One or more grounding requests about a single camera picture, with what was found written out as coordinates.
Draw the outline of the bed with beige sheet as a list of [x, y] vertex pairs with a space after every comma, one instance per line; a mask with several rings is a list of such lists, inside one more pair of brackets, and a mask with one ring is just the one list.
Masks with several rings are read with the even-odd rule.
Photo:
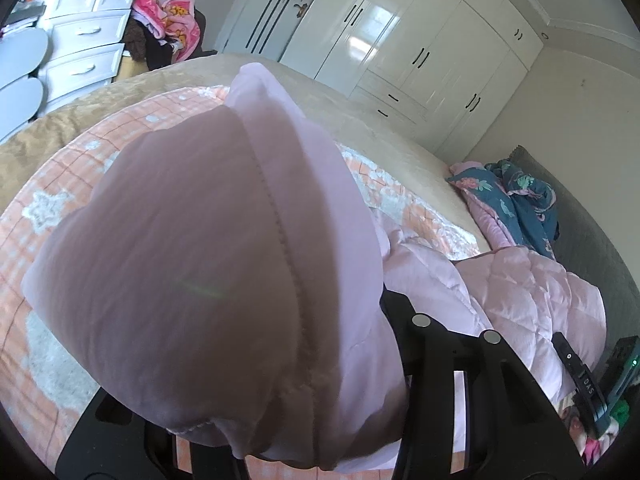
[[[85, 203], [122, 146], [221, 102], [245, 54], [199, 58], [114, 82], [32, 122], [1, 147], [1, 212], [36, 231]], [[453, 259], [489, 252], [448, 166], [370, 110], [279, 63], [265, 61], [304, 114], [333, 136], [362, 196]]]

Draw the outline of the pink cartoon blanket pile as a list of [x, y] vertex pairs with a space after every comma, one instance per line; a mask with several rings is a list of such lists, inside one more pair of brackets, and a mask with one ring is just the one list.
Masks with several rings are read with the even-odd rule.
[[201, 40], [195, 16], [195, 0], [134, 0], [132, 16], [156, 40], [171, 44], [172, 62], [190, 58]]

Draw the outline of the white plastic drawer cabinet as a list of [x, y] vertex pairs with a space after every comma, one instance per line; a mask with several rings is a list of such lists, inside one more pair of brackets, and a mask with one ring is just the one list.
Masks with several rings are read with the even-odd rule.
[[46, 10], [37, 22], [49, 38], [38, 70], [43, 116], [116, 77], [125, 45], [122, 36], [134, 0], [39, 0]]

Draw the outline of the grey rounded chair backs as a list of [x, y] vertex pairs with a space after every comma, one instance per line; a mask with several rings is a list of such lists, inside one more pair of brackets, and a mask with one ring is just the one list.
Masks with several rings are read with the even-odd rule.
[[4, 143], [23, 129], [42, 103], [42, 82], [33, 77], [47, 54], [49, 38], [37, 27], [11, 32], [1, 39], [1, 130]]

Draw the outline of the grey upholstered headboard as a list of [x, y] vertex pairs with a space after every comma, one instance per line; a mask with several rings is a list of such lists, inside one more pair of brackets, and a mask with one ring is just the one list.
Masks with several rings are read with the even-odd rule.
[[579, 200], [533, 155], [517, 146], [510, 162], [549, 183], [558, 199], [560, 236], [552, 243], [559, 263], [600, 289], [608, 324], [603, 356], [617, 341], [639, 333], [639, 289], [614, 244]]

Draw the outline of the white bedroom door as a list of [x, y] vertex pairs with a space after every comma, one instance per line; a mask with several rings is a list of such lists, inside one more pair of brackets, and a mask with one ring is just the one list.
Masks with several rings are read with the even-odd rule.
[[279, 61], [314, 0], [235, 0], [214, 48]]

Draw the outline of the orange plaid cloud blanket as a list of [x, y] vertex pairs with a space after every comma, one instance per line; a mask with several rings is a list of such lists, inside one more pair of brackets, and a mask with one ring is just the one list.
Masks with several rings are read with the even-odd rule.
[[[98, 386], [44, 327], [22, 295], [24, 273], [53, 229], [84, 206], [120, 150], [222, 104], [225, 86], [184, 87], [149, 96], [105, 118], [71, 107], [55, 122], [37, 120], [20, 137], [36, 166], [9, 194], [1, 215], [1, 404], [48, 469], [54, 468]], [[431, 247], [460, 260], [488, 245], [465, 201], [447, 183], [448, 167], [423, 148], [374, 132], [358, 106], [332, 113], [335, 141], [366, 204], [382, 210]]]

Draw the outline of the blue floral pink quilt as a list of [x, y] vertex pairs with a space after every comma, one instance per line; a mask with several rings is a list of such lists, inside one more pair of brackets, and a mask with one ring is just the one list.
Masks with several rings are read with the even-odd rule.
[[456, 162], [447, 182], [462, 195], [493, 250], [525, 246], [552, 259], [559, 237], [554, 188], [501, 159], [482, 165]]

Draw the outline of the pink quilted jacket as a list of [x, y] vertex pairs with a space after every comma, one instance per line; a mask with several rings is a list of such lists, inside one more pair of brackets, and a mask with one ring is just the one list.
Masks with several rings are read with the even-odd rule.
[[26, 301], [120, 403], [183, 439], [297, 468], [392, 466], [409, 399], [384, 292], [495, 330], [552, 403], [551, 338], [594, 365], [599, 289], [507, 247], [453, 262], [364, 202], [331, 139], [244, 65], [209, 112], [142, 134], [43, 244]]

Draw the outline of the white glossy wardrobe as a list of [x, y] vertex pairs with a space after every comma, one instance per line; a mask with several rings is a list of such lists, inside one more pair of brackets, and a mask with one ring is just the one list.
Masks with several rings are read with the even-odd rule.
[[542, 49], [510, 0], [314, 0], [281, 62], [461, 162]]

